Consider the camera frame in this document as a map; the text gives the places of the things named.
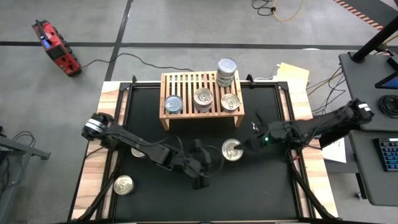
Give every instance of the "black mat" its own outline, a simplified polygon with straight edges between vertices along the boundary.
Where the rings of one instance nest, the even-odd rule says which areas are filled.
[[[185,150],[192,140],[221,147],[229,138],[244,140],[256,121],[254,112],[265,122],[280,120],[275,88],[243,88],[245,117],[241,127],[233,118],[170,121],[169,133],[181,137]],[[159,89],[134,90],[128,113],[129,130],[148,141],[165,138],[159,121]],[[238,162],[227,162],[210,186],[193,190],[185,174],[171,173],[138,159],[126,151],[122,174],[136,183],[134,192],[118,196],[115,220],[130,222],[286,220],[297,218],[292,179],[284,161],[284,149],[274,148],[257,159],[245,154]]]
[[[380,0],[344,0],[344,2],[384,27],[398,16],[398,11]]]

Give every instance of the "metal can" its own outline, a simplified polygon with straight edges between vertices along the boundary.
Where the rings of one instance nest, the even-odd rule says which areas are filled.
[[[232,113],[237,110],[239,105],[239,98],[235,94],[227,93],[221,98],[221,106],[225,112]]]
[[[121,175],[113,183],[113,190],[118,195],[126,195],[134,189],[134,181],[128,175]]]
[[[229,87],[235,77],[236,62],[231,58],[223,58],[218,62],[217,84],[220,87]]]
[[[200,88],[194,92],[193,102],[198,111],[206,113],[213,104],[213,93],[207,88]]]
[[[234,149],[240,142],[236,139],[227,139],[221,147],[221,152],[225,159],[229,161],[237,161],[243,155],[242,149]]]
[[[164,108],[171,114],[179,114],[182,110],[182,98],[170,95],[164,101]]]
[[[134,149],[133,147],[131,148],[131,154],[137,158],[143,158],[145,157],[145,154],[142,153],[141,151],[138,151],[137,149]]]

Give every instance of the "wooden shelf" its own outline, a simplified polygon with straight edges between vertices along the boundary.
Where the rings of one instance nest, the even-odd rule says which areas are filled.
[[[171,119],[192,118],[234,117],[235,127],[239,127],[244,116],[239,72],[235,72],[232,85],[226,88],[218,86],[216,76],[217,71],[162,73],[159,118],[165,130],[169,130]],[[199,88],[208,88],[213,93],[214,99],[209,112],[201,113],[193,105],[193,94]],[[236,94],[239,98],[239,107],[232,113],[225,112],[221,106],[220,99],[227,93]],[[178,114],[170,114],[164,108],[164,100],[170,95],[182,98],[183,108]]]

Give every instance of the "gray floor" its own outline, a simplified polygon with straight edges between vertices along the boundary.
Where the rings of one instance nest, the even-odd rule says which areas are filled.
[[[16,0],[0,2],[0,41],[36,41],[34,19],[52,22],[69,42],[114,42],[126,0]],[[361,45],[377,30],[333,0],[306,0],[297,17],[279,22],[260,17],[250,0],[135,0],[123,42]],[[299,1],[278,2],[280,16],[287,16]],[[113,48],[74,47],[82,65],[109,60]],[[64,75],[41,47],[0,47],[0,124],[6,134],[32,131],[36,146],[52,152],[48,161],[33,158],[21,183],[12,220],[28,223],[65,221],[80,171],[87,141],[81,127],[94,112],[108,67],[94,63],[76,78]],[[128,49],[159,66],[214,70],[221,57],[234,58],[241,78],[271,76],[274,65],[285,62],[310,70],[312,84],[328,78],[346,50],[248,50],[248,49]],[[137,59],[122,56],[112,80],[159,80],[162,72]],[[327,86],[310,98],[318,108],[329,93]],[[349,100],[348,92],[328,111]],[[330,176],[338,212],[348,220],[398,223],[397,208],[374,207],[357,201],[355,176]]]

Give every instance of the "blue keyboard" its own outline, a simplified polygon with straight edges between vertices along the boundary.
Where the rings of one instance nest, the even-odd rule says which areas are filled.
[[[398,171],[398,138],[380,138],[373,141],[384,170]]]

